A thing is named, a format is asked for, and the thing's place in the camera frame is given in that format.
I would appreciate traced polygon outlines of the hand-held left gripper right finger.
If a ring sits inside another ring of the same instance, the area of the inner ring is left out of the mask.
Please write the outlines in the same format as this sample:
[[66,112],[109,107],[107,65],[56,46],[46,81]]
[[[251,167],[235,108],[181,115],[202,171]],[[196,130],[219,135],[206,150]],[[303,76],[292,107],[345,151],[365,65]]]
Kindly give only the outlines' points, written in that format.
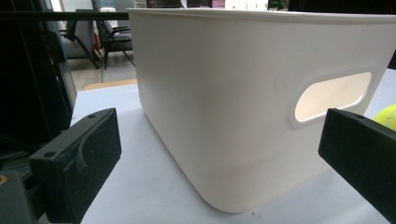
[[396,223],[396,132],[362,115],[328,110],[319,156],[388,222]]

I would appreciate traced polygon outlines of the white plastic storage bin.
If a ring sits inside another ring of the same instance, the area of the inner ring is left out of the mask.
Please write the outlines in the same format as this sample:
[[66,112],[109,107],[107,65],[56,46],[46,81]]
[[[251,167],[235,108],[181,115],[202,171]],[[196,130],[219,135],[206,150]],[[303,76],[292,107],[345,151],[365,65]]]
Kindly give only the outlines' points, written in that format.
[[229,213],[323,173],[327,109],[363,113],[396,51],[396,15],[135,8],[129,19],[150,123]]

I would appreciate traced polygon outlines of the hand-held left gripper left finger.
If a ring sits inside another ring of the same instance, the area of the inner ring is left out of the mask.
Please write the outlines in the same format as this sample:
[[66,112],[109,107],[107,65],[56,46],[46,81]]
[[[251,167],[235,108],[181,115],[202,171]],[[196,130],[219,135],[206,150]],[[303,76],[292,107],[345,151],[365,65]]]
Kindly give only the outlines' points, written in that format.
[[52,223],[79,224],[120,159],[117,110],[92,113],[29,157]]

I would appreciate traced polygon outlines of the grey upholstered chair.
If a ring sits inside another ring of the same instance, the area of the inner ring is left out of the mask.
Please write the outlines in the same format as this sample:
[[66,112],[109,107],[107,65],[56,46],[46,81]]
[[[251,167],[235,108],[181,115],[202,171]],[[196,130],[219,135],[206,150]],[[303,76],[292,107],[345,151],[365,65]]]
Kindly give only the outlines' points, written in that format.
[[99,68],[93,52],[93,21],[67,21],[61,39],[67,59],[89,59],[96,69]]

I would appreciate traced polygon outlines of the yellow-green tennis ball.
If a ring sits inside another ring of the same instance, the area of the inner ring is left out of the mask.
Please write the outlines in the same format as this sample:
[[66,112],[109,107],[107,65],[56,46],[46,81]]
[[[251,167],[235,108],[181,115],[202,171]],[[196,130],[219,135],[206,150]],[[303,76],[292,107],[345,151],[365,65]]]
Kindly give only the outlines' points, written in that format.
[[374,121],[396,132],[396,104],[389,105],[379,111]]

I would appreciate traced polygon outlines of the black office chair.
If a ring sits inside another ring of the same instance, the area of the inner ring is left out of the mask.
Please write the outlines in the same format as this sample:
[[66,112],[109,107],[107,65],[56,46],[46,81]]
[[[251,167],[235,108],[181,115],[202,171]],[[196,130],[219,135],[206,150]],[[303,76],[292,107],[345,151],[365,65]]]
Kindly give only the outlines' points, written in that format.
[[110,52],[122,52],[127,60],[134,65],[134,61],[128,55],[132,51],[133,42],[131,29],[128,26],[113,27],[110,21],[99,20],[96,22],[100,43],[104,49],[104,67],[107,68],[108,55]]

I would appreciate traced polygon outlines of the black metal stand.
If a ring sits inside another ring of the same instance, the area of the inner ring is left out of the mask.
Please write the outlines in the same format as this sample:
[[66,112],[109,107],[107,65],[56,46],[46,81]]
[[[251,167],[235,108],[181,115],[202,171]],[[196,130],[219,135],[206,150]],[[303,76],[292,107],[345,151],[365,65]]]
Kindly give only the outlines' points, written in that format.
[[51,12],[49,0],[0,0],[0,173],[70,125],[72,83],[57,21],[127,20],[125,12]]

